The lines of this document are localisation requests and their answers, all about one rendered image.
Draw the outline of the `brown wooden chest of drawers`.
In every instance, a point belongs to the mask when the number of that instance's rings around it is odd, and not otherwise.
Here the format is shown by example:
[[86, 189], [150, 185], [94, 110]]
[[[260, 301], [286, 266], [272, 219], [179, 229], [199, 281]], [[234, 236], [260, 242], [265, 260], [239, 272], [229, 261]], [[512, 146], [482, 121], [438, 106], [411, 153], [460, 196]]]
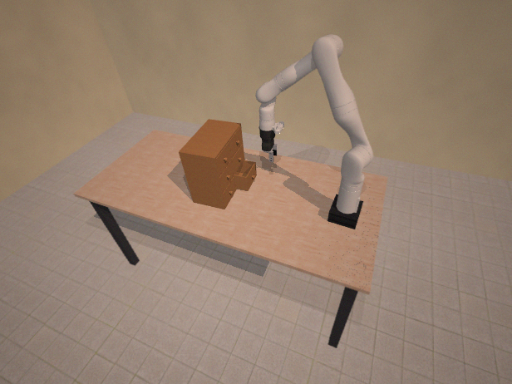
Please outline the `brown wooden chest of drawers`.
[[216, 158], [241, 123], [208, 119], [179, 151], [192, 200], [225, 209]]

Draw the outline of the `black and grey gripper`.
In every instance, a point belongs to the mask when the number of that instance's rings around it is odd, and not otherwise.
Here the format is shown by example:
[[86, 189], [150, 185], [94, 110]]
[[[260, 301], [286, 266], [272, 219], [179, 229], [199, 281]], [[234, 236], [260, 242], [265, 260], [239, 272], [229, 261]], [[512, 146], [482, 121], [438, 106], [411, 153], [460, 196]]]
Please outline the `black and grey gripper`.
[[[269, 162], [273, 162], [273, 156], [277, 155], [277, 144], [274, 144], [275, 134], [280, 134], [284, 128], [284, 122], [275, 123], [275, 118], [271, 121], [262, 121], [259, 119], [259, 131], [262, 138], [262, 150], [269, 154]], [[274, 134], [275, 133], [275, 134]], [[271, 149], [273, 148], [273, 151]]]

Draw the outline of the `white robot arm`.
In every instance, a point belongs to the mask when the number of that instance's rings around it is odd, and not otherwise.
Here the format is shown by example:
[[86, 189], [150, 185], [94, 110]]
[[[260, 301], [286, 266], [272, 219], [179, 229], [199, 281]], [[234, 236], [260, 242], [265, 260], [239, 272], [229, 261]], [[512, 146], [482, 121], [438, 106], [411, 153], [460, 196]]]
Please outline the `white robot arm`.
[[339, 36], [331, 34], [318, 38], [313, 43], [312, 51], [305, 57], [261, 85], [256, 91], [256, 99], [262, 103], [259, 107], [259, 119], [271, 121], [274, 119], [275, 96], [318, 69], [333, 118], [347, 132], [352, 142], [352, 148], [342, 158], [342, 179], [337, 197], [337, 209], [344, 214], [352, 214], [357, 212], [361, 198], [365, 179], [362, 170], [372, 162], [373, 152], [362, 125], [355, 96], [340, 70], [338, 58], [342, 51], [343, 42]]

